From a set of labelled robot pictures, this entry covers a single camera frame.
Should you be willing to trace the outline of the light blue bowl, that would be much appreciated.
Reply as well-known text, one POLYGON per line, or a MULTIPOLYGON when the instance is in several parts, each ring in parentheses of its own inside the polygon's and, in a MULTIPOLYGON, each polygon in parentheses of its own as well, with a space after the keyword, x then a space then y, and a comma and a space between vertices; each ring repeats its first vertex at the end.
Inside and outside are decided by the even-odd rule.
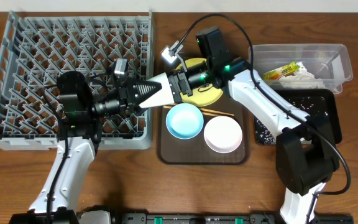
POLYGON ((189 103, 181 103, 169 109, 165 124, 173 137, 191 139, 201 132, 204 126, 204 117, 198 107, 189 103))

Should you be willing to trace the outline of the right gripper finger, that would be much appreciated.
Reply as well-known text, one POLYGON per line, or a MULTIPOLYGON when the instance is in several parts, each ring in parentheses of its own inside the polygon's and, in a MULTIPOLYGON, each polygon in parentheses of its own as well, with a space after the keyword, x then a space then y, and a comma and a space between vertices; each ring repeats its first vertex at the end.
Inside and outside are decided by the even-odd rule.
POLYGON ((181 103, 182 102, 182 98, 181 98, 181 90, 179 87, 179 80, 178 77, 176 75, 170 75, 168 76, 168 82, 170 84, 170 89, 172 92, 172 96, 173 96, 173 100, 175 103, 181 103))
POLYGON ((193 95, 193 90, 191 89, 188 78, 185 74, 175 75, 174 81, 177 84, 180 93, 186 96, 193 95))

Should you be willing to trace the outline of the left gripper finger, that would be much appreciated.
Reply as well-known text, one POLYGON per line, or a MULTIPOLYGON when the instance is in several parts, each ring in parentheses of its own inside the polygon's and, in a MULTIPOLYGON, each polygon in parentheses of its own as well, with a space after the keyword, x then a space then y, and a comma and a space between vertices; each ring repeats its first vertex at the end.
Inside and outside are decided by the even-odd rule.
POLYGON ((132 114, 136 115, 136 116, 140 116, 142 115, 145 111, 147 111, 146 108, 141 108, 140 106, 134 106, 132 108, 132 114))
POLYGON ((161 89, 159 82, 131 78, 131 96, 135 98, 150 98, 161 89))

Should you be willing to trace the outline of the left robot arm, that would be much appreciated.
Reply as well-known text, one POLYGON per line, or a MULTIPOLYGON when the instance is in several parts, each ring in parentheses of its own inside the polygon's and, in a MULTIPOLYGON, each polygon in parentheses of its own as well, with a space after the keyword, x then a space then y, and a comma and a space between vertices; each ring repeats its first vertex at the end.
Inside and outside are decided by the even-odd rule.
POLYGON ((123 109, 131 113, 173 103, 166 73, 149 80, 125 78, 112 93, 95 97, 81 72, 60 75, 57 88, 65 117, 58 117, 58 149, 44 187, 26 213, 14 214, 11 223, 112 223, 111 211, 93 207, 76 215, 86 172, 101 142, 101 117, 123 109))

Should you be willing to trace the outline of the white plastic cup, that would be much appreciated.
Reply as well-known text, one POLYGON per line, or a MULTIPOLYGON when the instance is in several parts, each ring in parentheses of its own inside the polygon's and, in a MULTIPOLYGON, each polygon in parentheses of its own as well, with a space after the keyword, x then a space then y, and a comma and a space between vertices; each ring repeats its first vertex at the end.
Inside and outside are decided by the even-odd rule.
POLYGON ((142 102, 139 105, 141 108, 153 108, 156 106, 174 104, 174 97, 166 73, 161 73, 160 75, 149 79, 149 81, 160 83, 162 89, 142 102))

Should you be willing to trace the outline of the white bowl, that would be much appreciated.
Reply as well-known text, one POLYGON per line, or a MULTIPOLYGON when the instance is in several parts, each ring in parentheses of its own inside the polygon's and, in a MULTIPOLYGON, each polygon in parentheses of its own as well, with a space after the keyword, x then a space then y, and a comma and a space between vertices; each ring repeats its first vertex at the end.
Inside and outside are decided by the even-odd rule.
POLYGON ((227 154, 235 151, 242 142, 242 128, 233 118, 217 116, 206 123, 204 140, 215 152, 227 154))

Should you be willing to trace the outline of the green snack wrapper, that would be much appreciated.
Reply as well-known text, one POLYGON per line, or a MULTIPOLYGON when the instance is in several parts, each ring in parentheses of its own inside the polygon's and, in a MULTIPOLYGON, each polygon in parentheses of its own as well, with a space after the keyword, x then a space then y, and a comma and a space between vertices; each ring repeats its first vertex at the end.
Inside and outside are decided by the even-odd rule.
POLYGON ((269 72, 264 73, 264 80, 278 80, 281 77, 285 77, 287 75, 293 74, 300 68, 295 62, 291 62, 288 65, 284 65, 282 67, 276 68, 275 70, 271 70, 269 72))

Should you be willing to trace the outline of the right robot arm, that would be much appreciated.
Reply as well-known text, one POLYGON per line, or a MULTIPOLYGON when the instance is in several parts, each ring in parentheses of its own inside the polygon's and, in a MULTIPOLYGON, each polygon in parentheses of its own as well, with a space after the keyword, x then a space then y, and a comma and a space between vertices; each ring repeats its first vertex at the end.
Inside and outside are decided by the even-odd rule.
POLYGON ((253 60, 235 57, 218 27, 196 34, 206 59, 168 74, 172 102, 212 84, 242 104, 276 139, 276 170, 286 187, 280 215, 285 223, 310 223, 317 198, 341 160, 328 119, 313 118, 271 89, 253 68, 253 60))

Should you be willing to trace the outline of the wooden chopstick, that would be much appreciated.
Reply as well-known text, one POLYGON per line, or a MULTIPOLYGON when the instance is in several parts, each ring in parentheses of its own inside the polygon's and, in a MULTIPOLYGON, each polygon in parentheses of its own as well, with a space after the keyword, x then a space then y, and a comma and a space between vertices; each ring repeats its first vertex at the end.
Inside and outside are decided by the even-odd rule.
POLYGON ((208 108, 199 107, 198 108, 204 115, 208 116, 231 116, 234 117, 232 113, 218 111, 218 110, 212 110, 208 108))
POLYGON ((206 116, 231 116, 231 117, 234 116, 231 113, 216 111, 216 110, 211 110, 211 109, 198 108, 196 106, 193 106, 190 104, 185 104, 185 103, 182 103, 179 105, 166 105, 163 108, 169 109, 170 111, 173 111, 173 113, 191 111, 192 113, 194 113, 196 115, 203 114, 206 116))

